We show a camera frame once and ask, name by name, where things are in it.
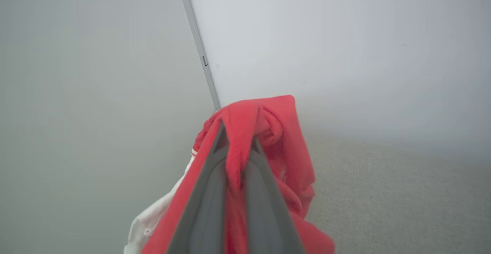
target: white wall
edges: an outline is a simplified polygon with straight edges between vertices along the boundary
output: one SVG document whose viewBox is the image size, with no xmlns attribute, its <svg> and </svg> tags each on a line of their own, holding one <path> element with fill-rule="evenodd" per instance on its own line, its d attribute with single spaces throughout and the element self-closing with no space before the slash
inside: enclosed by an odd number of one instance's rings
<svg viewBox="0 0 491 254">
<path fill-rule="evenodd" d="M 221 104 L 304 132 L 491 160 L 491 0 L 191 0 Z"/>
<path fill-rule="evenodd" d="M 122 253 L 213 111 L 182 0 L 0 0 L 0 253 Z"/>
</svg>

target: red garment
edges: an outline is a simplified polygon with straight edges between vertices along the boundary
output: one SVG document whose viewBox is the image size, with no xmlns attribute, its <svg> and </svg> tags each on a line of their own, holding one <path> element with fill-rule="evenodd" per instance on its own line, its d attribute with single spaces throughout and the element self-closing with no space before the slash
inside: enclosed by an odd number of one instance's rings
<svg viewBox="0 0 491 254">
<path fill-rule="evenodd" d="M 163 254 L 167 250 L 221 121 L 225 124 L 229 141 L 226 253 L 247 253 L 247 213 L 241 172 L 246 168 L 254 135 L 258 136 L 263 147 L 305 251 L 308 254 L 334 253 L 333 240 L 304 220 L 314 197 L 314 170 L 298 124 L 295 99 L 282 96 L 235 102 L 205 122 L 193 147 L 198 155 L 142 254 Z"/>
</svg>

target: white sleeve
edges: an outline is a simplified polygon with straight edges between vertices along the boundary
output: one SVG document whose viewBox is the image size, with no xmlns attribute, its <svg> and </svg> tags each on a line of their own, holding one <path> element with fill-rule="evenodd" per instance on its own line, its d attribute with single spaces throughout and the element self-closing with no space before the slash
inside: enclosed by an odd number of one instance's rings
<svg viewBox="0 0 491 254">
<path fill-rule="evenodd" d="M 150 205 L 149 208 L 146 208 L 145 211 L 133 220 L 130 227 L 130 234 L 128 235 L 128 244 L 124 247 L 124 254 L 141 254 L 143 247 L 153 234 L 158 222 L 165 215 L 165 212 L 167 212 L 170 202 L 172 202 L 179 185 L 186 176 L 189 167 L 191 167 L 196 154 L 197 152 L 195 150 L 191 151 L 191 160 L 189 160 L 186 166 L 184 175 L 177 181 L 170 192 L 155 201 L 155 203 Z"/>
</svg>

